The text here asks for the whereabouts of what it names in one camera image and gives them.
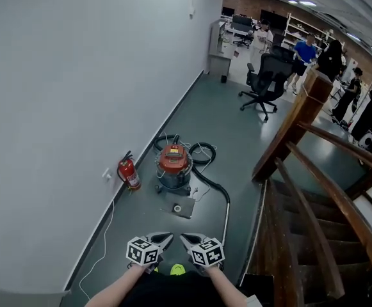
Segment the brick wall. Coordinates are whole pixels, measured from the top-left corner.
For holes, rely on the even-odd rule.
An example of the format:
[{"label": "brick wall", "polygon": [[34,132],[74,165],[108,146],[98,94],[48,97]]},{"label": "brick wall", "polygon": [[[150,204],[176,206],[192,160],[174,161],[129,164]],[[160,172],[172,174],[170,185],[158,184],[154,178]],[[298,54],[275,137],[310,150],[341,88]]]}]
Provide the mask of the brick wall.
[{"label": "brick wall", "polygon": [[[330,24],[317,18],[313,14],[279,0],[223,0],[223,6],[233,8],[236,10],[236,13],[242,13],[243,15],[247,15],[257,20],[260,18],[262,9],[267,10],[268,12],[275,12],[276,14],[285,17],[287,17],[288,13],[291,13],[292,16],[313,25],[322,31],[332,29]],[[358,66],[364,72],[362,80],[367,85],[370,85],[372,81],[372,56],[366,52],[365,49],[357,45],[351,38],[348,38],[348,36],[337,29],[333,30],[334,37],[345,42],[345,49],[348,51],[347,58],[353,58],[358,61]]]}]

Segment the electrical outlet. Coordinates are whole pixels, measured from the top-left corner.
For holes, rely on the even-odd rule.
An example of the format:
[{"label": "electrical outlet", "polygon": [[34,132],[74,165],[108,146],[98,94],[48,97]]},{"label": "electrical outlet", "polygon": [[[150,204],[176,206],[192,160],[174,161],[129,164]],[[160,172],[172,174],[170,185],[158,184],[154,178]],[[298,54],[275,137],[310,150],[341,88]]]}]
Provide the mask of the electrical outlet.
[{"label": "electrical outlet", "polygon": [[113,178],[112,172],[110,171],[109,168],[106,168],[106,170],[102,174],[102,178],[106,183],[108,183]]}]

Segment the yellow shoe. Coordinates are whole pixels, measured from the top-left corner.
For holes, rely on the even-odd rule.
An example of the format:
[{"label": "yellow shoe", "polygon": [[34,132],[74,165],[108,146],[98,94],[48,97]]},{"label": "yellow shoe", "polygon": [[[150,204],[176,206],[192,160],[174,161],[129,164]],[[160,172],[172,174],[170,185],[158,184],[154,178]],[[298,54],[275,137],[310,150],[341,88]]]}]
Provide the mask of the yellow shoe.
[{"label": "yellow shoe", "polygon": [[170,271],[170,275],[183,275],[186,274],[186,269],[181,264],[175,264]]}]

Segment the forearm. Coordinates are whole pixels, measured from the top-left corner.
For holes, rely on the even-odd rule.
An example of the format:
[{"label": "forearm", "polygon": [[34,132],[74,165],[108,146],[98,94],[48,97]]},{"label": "forearm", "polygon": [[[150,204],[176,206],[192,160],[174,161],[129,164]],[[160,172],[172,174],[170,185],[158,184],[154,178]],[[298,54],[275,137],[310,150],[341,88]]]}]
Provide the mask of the forearm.
[{"label": "forearm", "polygon": [[295,56],[296,56],[299,60],[301,60],[302,58],[301,58],[300,54],[298,53],[298,51],[294,49],[294,52],[295,52]]},{"label": "forearm", "polygon": [[214,287],[227,307],[247,307],[247,297],[232,285],[219,268],[210,267],[206,272],[210,276]]},{"label": "forearm", "polygon": [[86,307],[117,307],[134,287],[145,271],[144,267],[133,264],[133,266],[114,284],[100,291],[90,299]]}]

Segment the black hose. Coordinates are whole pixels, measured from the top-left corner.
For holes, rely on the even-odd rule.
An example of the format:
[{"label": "black hose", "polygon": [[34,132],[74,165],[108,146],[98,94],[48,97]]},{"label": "black hose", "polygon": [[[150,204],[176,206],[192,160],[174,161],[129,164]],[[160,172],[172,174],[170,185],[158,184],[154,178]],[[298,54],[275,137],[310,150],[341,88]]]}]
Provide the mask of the black hose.
[{"label": "black hose", "polygon": [[[176,134],[175,136],[174,135],[160,136],[160,137],[154,139],[154,141],[153,141],[154,148],[159,150],[159,151],[162,151],[163,148],[161,146],[159,146],[159,142],[163,141],[163,140],[166,141],[166,139],[167,140],[174,139],[174,140],[176,140],[176,143],[174,143],[174,140],[173,140],[173,144],[177,144],[177,141],[179,140],[179,135]],[[207,165],[210,161],[213,162],[216,158],[216,150],[214,149],[214,147],[212,145],[210,145],[209,143],[205,143],[205,142],[199,142],[199,143],[196,143],[195,145],[193,145],[189,149],[189,154],[193,157],[194,150],[196,150],[197,148],[200,148],[200,147],[201,148],[208,148],[211,151],[211,159],[206,159],[206,160],[203,160],[203,161],[200,160],[200,159],[193,159],[193,168],[191,170],[193,171],[194,175],[200,181],[210,185],[215,190],[220,191],[225,198],[225,201],[227,203],[227,211],[226,211],[224,231],[223,231],[223,240],[222,240],[222,244],[224,246],[224,244],[225,244],[225,234],[227,232],[227,226],[228,226],[228,220],[229,220],[230,196],[229,196],[229,193],[227,192],[227,190],[225,190],[220,184],[215,183],[212,180],[209,180],[207,177],[205,177],[203,174],[201,174],[198,171],[196,165]]]}]

